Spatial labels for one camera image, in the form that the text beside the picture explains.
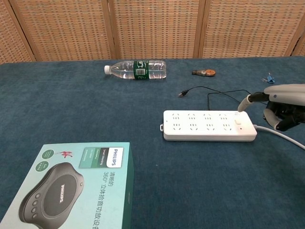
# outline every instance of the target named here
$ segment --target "green bottle label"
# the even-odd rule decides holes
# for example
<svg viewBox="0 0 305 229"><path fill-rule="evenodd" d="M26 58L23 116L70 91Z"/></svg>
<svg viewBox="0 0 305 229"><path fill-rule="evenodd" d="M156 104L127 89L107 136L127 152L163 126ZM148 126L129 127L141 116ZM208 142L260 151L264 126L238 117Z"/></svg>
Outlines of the green bottle label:
<svg viewBox="0 0 305 229"><path fill-rule="evenodd" d="M134 61L133 62L133 74L136 80L149 79L149 64L148 61Z"/></svg>

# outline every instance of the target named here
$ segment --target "blue binder clip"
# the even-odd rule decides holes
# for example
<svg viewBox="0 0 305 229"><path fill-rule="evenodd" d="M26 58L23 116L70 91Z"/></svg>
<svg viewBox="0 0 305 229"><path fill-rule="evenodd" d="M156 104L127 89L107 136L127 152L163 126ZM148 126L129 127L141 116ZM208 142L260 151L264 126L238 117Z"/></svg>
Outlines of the blue binder clip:
<svg viewBox="0 0 305 229"><path fill-rule="evenodd" d="M275 83L275 79L271 76L269 73L267 78L262 79L263 82L268 82L268 83Z"/></svg>

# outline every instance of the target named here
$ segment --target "philips box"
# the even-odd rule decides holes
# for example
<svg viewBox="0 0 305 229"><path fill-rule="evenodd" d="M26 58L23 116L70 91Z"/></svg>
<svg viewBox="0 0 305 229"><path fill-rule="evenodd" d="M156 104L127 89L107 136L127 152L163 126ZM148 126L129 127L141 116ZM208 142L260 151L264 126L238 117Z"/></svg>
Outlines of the philips box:
<svg viewBox="0 0 305 229"><path fill-rule="evenodd" d="M44 145L0 229L128 229L129 143Z"/></svg>

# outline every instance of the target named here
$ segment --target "power strip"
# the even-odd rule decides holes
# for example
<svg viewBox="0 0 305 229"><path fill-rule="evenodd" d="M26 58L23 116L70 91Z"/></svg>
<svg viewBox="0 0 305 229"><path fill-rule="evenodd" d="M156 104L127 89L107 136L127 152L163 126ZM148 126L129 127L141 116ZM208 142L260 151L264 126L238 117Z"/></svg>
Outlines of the power strip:
<svg viewBox="0 0 305 229"><path fill-rule="evenodd" d="M257 132L246 112L164 111L160 126L168 141L253 141Z"/></svg>

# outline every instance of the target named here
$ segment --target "speaker image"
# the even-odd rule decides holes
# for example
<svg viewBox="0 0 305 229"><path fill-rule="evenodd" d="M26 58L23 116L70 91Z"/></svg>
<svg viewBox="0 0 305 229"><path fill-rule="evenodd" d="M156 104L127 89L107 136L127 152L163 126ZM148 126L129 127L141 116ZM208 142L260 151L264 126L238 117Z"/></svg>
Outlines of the speaker image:
<svg viewBox="0 0 305 229"><path fill-rule="evenodd" d="M54 165L21 202L20 220L40 229L58 229L68 218L83 187L83 176L70 163Z"/></svg>

